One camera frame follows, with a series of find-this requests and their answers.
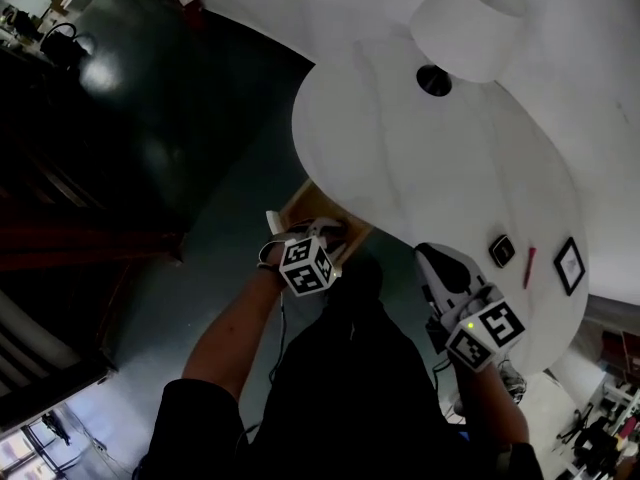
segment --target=red pen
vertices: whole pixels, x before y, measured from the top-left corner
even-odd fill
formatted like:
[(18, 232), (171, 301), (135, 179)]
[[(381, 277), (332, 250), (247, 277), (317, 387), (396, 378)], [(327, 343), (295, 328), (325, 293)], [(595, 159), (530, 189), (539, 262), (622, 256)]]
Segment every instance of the red pen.
[(535, 247), (529, 247), (529, 259), (527, 260), (527, 270), (524, 273), (524, 289), (529, 286), (529, 278), (531, 277), (531, 269), (533, 268), (533, 258), (536, 256), (538, 249)]

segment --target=black shirt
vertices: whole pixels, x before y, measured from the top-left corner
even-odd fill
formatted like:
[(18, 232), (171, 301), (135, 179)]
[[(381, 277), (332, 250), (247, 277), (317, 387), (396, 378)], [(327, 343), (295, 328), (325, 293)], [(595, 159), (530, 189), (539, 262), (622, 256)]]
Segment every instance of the black shirt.
[[(323, 315), (293, 340), (251, 445), (227, 391), (198, 380), (168, 384), (141, 478), (345, 470), (498, 478), (497, 457), (479, 454), (444, 419), (417, 349), (383, 314), (355, 333)], [(516, 452), (504, 478), (542, 480), (531, 447)]]

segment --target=white lamp shade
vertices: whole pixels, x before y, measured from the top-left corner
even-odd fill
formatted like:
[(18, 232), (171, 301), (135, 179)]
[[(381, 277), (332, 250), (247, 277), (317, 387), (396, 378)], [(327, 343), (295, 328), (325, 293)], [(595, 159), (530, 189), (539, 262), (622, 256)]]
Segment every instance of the white lamp shade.
[(425, 0), (410, 27), (436, 66), (471, 82), (491, 82), (509, 61), (523, 16), (523, 0)]

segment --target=white table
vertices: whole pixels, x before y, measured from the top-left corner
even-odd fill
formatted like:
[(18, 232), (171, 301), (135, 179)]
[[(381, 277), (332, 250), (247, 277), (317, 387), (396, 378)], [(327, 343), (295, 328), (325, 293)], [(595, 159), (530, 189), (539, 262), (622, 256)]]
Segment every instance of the white table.
[[(510, 356), (522, 373), (549, 367), (587, 302), (587, 244), (564, 161), (498, 84), (454, 80), (434, 98), (417, 85), (426, 62), (406, 39), (360, 40), (318, 64), (298, 93), (296, 151), (345, 209), (411, 246), (436, 242), (473, 257), (527, 326)], [(506, 233), (516, 256), (487, 249)], [(553, 260), (573, 236), (587, 275), (569, 297)], [(528, 248), (538, 249), (528, 290)]]

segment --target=black lamp base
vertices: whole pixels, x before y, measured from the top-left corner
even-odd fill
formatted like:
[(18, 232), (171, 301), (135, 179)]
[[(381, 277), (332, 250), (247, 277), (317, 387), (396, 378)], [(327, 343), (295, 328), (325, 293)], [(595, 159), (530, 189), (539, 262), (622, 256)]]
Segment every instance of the black lamp base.
[(422, 66), (416, 73), (416, 80), (422, 90), (431, 96), (441, 98), (451, 92), (451, 77), (438, 66)]

